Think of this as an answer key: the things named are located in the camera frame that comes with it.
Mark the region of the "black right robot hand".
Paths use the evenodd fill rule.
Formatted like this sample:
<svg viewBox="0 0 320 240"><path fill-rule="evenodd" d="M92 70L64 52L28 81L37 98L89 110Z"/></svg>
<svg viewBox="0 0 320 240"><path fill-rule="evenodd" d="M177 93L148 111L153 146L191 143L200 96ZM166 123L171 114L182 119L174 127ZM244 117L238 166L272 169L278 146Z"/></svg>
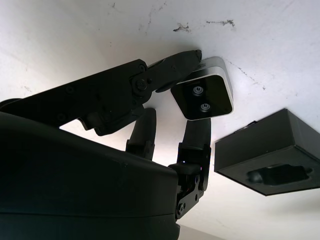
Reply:
<svg viewBox="0 0 320 240"><path fill-rule="evenodd" d="M175 164L153 162L156 110L200 50L140 59L0 104L3 240L176 240L208 186L211 121L188 121Z"/></svg>

